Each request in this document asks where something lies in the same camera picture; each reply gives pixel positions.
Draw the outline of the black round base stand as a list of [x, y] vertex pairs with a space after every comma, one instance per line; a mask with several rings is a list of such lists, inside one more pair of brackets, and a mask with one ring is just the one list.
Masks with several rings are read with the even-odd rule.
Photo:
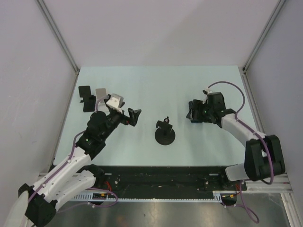
[[168, 116], [163, 121], [157, 121], [155, 139], [159, 144], [167, 146], [173, 143], [176, 134], [172, 127]]

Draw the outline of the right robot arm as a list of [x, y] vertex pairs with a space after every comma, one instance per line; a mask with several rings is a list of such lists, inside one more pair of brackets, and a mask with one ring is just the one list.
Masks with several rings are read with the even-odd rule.
[[242, 164], [228, 166], [219, 176], [218, 184], [231, 189], [238, 180], [258, 181], [285, 173], [281, 143], [276, 135], [266, 135], [252, 129], [236, 112], [225, 106], [222, 93], [208, 93], [205, 101], [194, 99], [188, 103], [186, 116], [192, 123], [213, 123], [233, 135], [244, 147]]

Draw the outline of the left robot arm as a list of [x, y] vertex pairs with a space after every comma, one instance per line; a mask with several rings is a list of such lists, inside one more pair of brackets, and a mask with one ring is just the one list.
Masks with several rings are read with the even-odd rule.
[[106, 139], [119, 124], [135, 126], [141, 110], [123, 111], [110, 109], [109, 114], [96, 111], [87, 123], [86, 130], [78, 133], [73, 141], [71, 153], [53, 170], [33, 185], [23, 184], [18, 195], [28, 192], [28, 204], [25, 216], [37, 227], [46, 226], [56, 215], [60, 207], [81, 191], [93, 187], [101, 188], [105, 183], [103, 172], [90, 165], [78, 179], [72, 176], [92, 161], [106, 146]]

